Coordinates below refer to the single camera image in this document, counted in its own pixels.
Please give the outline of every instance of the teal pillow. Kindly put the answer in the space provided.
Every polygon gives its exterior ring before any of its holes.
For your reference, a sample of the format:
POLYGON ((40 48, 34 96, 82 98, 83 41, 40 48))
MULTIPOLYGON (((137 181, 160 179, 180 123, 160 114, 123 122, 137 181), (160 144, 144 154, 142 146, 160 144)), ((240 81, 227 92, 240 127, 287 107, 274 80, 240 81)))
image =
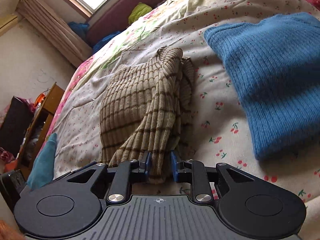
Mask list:
POLYGON ((50 135, 47 143, 33 163, 27 184, 34 190, 53 180, 54 156, 57 149, 57 134, 50 135))

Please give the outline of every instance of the bed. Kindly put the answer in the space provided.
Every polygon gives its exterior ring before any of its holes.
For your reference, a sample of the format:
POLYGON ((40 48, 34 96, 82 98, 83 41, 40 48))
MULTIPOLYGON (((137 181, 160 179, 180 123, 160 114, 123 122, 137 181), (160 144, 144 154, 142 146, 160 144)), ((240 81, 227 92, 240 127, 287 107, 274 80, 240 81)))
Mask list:
MULTIPOLYGON (((307 206, 300 237, 320 239, 319 141, 276 161, 255 160, 246 115, 232 80, 203 38, 208 26, 257 23, 279 13, 303 11, 319 20, 319 1, 167 0, 141 17, 81 64, 72 77, 49 129, 49 134, 58 135, 54 177, 98 160, 100 106, 118 66, 146 62, 160 47, 172 45, 182 48, 195 67, 193 137, 188 149, 193 158, 212 167, 218 162, 229 163, 294 192, 307 206)), ((165 182, 135 185, 133 190, 139 194, 188 194, 189 186, 165 182)), ((218 198, 214 187, 212 192, 218 198)))

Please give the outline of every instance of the wooden shelf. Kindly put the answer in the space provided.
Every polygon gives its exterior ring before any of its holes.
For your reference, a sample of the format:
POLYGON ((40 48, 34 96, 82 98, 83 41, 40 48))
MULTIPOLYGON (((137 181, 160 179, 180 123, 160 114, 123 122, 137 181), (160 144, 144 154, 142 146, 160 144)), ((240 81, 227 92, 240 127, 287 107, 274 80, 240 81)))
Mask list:
POLYGON ((42 102, 40 108, 37 110, 36 115, 33 118, 32 123, 30 124, 28 131, 26 133, 26 140, 23 146, 20 149, 19 157, 18 157, 18 164, 17 170, 21 170, 24 178, 27 180, 32 167, 33 163, 42 147, 42 144, 45 141, 45 137, 48 133, 49 127, 51 125, 53 116, 58 108, 58 105, 61 101, 63 96, 64 90, 56 85, 56 83, 52 86, 51 90, 45 97, 44 101, 42 102), (29 141, 32 138, 33 133, 35 132, 36 128, 43 124, 42 130, 38 137, 38 141, 33 149, 31 159, 28 160, 26 158, 26 149, 29 141))

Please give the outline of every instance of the knit sweater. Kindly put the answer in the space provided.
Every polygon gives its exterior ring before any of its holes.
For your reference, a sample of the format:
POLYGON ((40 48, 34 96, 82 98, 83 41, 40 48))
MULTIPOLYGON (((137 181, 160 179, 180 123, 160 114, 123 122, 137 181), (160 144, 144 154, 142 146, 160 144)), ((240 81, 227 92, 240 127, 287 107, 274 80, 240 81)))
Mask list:
POLYGON ((307 13, 225 24, 204 38, 229 73, 258 160, 320 131, 320 22, 307 13))
POLYGON ((100 110, 101 161, 110 167, 152 153, 151 181, 170 171, 169 152, 188 143, 194 68, 182 49, 162 47, 148 62, 122 65, 100 110))

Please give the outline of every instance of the orange object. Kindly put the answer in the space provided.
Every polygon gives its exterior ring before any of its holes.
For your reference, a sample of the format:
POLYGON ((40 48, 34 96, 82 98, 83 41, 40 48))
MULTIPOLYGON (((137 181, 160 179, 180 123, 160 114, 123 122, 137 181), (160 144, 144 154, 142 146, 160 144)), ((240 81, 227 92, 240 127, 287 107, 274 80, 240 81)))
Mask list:
POLYGON ((39 103, 41 103, 42 100, 44 100, 44 98, 45 98, 44 93, 41 93, 41 94, 37 97, 35 103, 33 104, 33 107, 36 108, 37 105, 38 105, 39 103))
POLYGON ((24 235, 18 233, 6 222, 0 220, 0 240, 25 240, 24 235))
POLYGON ((4 173, 6 173, 8 171, 14 171, 17 168, 17 164, 18 164, 18 159, 15 159, 14 161, 6 164, 4 166, 4 173))

